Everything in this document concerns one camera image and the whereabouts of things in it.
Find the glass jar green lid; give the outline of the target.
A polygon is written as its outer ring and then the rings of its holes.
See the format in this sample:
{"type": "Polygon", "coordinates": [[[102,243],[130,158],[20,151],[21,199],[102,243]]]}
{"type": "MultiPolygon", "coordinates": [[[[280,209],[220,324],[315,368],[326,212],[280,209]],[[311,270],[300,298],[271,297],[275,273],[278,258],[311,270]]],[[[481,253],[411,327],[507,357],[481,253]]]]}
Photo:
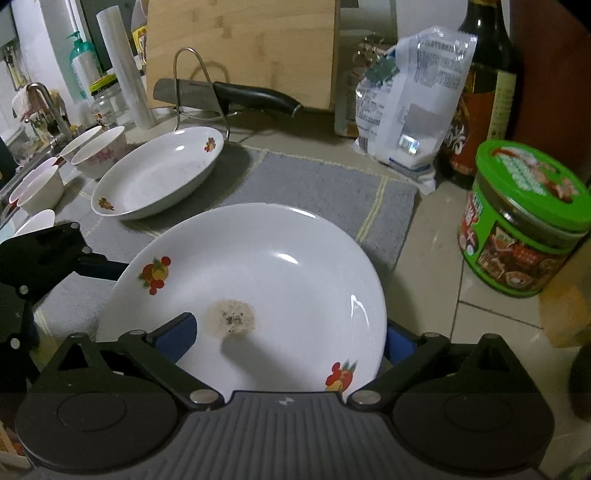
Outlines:
{"type": "Polygon", "coordinates": [[[92,83],[89,87],[92,100],[91,112],[97,123],[106,128],[119,125],[128,107],[123,97],[115,74],[108,74],[92,83]]]}

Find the brown knife block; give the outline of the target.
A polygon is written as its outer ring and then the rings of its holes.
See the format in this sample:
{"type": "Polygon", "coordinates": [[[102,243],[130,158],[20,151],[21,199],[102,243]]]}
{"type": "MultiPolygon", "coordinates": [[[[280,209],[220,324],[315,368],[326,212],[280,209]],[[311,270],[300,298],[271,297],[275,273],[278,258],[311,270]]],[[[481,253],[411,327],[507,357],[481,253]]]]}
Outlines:
{"type": "Polygon", "coordinates": [[[511,137],[590,183],[590,3],[512,1],[518,112],[511,137]]]}

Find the white plate with food stain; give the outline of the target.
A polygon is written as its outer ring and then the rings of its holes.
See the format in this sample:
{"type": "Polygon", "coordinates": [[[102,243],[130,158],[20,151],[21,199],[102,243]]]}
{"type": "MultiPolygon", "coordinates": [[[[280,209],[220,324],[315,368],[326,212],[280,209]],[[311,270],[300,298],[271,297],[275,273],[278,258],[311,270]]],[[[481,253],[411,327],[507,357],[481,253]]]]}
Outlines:
{"type": "Polygon", "coordinates": [[[377,376],[386,340],[366,253],[328,220],[281,205],[217,208],[153,240],[116,282],[97,337],[150,332],[185,312],[197,334],[178,366],[224,396],[348,395],[377,376]]]}

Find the steel sink faucet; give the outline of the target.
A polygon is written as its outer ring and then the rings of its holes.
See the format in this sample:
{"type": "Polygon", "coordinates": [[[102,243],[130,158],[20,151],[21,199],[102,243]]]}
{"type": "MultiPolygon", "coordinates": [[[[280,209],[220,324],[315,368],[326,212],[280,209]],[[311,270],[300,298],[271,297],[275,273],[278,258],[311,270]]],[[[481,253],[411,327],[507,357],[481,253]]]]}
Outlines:
{"type": "Polygon", "coordinates": [[[73,139],[73,134],[70,130],[70,124],[66,122],[60,113],[57,103],[53,100],[49,90],[40,82],[32,82],[26,85],[27,93],[35,93],[42,98],[43,110],[48,110],[52,119],[57,125],[60,135],[67,141],[73,139]]]}

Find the yellow lid spice jar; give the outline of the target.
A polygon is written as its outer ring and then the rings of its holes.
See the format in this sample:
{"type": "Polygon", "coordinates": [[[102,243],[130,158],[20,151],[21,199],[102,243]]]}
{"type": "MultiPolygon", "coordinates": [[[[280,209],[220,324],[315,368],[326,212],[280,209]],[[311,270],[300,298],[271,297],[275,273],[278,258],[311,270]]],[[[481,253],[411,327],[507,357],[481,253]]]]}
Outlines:
{"type": "Polygon", "coordinates": [[[539,295],[542,329],[554,347],[590,344],[590,261],[587,240],[539,295]]]}

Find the red printed food bag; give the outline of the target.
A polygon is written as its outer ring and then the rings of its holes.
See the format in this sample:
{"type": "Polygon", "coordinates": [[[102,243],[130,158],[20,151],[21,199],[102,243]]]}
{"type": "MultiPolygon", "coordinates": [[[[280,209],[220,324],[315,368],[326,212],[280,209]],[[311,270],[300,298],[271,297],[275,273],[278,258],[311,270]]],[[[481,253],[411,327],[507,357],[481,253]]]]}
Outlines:
{"type": "Polygon", "coordinates": [[[398,73],[394,44],[383,36],[370,34],[339,50],[335,90],[335,134],[356,139],[356,102],[370,89],[389,91],[398,73]]]}

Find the bamboo cutting board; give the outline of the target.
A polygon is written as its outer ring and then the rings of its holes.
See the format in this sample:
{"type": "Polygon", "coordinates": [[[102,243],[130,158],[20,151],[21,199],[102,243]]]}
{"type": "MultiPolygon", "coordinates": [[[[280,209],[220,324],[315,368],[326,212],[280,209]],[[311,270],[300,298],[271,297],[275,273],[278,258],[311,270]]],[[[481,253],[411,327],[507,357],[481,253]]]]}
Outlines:
{"type": "Polygon", "coordinates": [[[266,87],[332,110],[337,1],[151,1],[147,88],[161,78],[266,87]]]}

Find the dark soy sauce bottle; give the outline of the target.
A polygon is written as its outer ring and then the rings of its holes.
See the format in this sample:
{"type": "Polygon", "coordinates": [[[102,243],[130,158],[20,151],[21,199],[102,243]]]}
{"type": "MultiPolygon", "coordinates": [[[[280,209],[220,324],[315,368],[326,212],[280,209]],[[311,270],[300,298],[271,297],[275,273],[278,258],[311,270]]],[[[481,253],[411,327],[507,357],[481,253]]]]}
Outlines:
{"type": "Polygon", "coordinates": [[[438,156],[438,169],[449,181],[470,189],[480,144],[506,136],[521,62],[507,33],[500,1],[470,1],[460,30],[478,41],[438,156]]]}

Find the grey and teal checked mat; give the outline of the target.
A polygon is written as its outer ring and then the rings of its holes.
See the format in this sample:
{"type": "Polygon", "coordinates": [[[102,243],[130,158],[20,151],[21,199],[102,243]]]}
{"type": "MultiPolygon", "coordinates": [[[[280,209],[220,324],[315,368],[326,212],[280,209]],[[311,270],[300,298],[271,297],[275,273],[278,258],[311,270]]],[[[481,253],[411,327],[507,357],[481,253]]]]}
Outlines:
{"type": "Polygon", "coordinates": [[[57,223],[79,224],[87,244],[110,260],[130,262],[172,226],[203,211],[238,203],[284,204],[322,216],[362,246],[389,284],[415,210],[415,187],[385,175],[318,159],[228,144],[211,175],[181,202],[154,216],[121,222],[91,209],[96,182],[65,166],[57,223]]]}

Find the tall cling film roll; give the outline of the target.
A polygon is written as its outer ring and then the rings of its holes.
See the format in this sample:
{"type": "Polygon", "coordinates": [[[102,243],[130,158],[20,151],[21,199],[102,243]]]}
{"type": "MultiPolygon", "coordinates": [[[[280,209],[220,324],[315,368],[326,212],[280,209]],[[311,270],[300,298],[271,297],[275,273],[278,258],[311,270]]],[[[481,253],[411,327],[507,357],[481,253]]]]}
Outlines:
{"type": "Polygon", "coordinates": [[[147,106],[146,90],[132,55],[119,7],[101,10],[96,19],[133,122],[140,129],[151,129],[155,126],[155,117],[147,106]]]}

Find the white plate fruit print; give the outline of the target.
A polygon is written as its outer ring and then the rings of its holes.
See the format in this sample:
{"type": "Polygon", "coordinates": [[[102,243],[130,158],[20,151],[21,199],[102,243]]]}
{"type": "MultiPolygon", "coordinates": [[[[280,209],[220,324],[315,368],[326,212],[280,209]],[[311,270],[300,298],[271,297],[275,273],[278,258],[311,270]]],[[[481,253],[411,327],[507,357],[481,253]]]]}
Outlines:
{"type": "Polygon", "coordinates": [[[15,237],[51,228],[55,224],[55,212],[45,209],[29,218],[14,234],[15,237]]]}
{"type": "Polygon", "coordinates": [[[101,217],[137,220],[160,213],[197,189],[224,146],[218,130],[189,127],[137,147],[98,182],[90,204],[101,217]]]}

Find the red and white basin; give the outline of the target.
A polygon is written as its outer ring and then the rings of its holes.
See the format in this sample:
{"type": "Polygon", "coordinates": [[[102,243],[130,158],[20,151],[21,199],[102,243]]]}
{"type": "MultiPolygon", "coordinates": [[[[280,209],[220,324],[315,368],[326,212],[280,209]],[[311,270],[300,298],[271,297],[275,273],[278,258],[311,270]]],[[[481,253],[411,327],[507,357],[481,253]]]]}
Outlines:
{"type": "Polygon", "coordinates": [[[52,166],[61,166],[64,163],[64,159],[60,156],[58,157],[50,157],[45,160],[43,163],[38,165],[34,168],[31,172],[29,172],[24,179],[20,182],[20,184],[15,188],[15,190],[10,194],[8,197],[8,203],[10,206],[14,207],[17,204],[18,199],[22,196],[24,191],[27,187],[35,180],[39,175],[41,175],[44,171],[48,170],[52,166]]]}

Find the green dish soap bottle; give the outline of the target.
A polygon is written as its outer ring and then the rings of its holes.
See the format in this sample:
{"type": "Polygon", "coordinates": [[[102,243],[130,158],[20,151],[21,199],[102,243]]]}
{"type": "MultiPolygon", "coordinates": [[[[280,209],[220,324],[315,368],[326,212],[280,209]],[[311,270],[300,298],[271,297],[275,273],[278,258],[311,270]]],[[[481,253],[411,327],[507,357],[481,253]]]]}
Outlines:
{"type": "Polygon", "coordinates": [[[73,39],[73,48],[69,54],[70,65],[81,95],[90,100],[90,87],[102,76],[94,45],[83,40],[79,31],[70,34],[69,38],[73,39]]]}

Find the white floral bowl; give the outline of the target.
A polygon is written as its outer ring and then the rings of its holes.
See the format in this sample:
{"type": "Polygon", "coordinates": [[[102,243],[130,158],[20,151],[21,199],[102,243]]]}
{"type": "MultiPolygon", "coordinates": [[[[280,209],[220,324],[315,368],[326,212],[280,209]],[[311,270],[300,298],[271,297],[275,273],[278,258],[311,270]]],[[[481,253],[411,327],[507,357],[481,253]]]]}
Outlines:
{"type": "Polygon", "coordinates": [[[100,179],[127,152],[125,128],[117,126],[99,134],[84,145],[71,164],[85,177],[100,179]]]}
{"type": "Polygon", "coordinates": [[[59,152],[59,156],[67,162],[70,162],[74,155],[83,147],[85,146],[87,143],[89,143],[92,139],[94,139],[95,137],[97,137],[99,134],[101,134],[104,131],[103,127],[101,125],[96,125],[88,130],[86,130],[85,132],[83,132],[82,134],[80,134],[79,136],[77,136],[76,138],[74,138],[72,141],[70,141],[60,152],[59,152]]]}

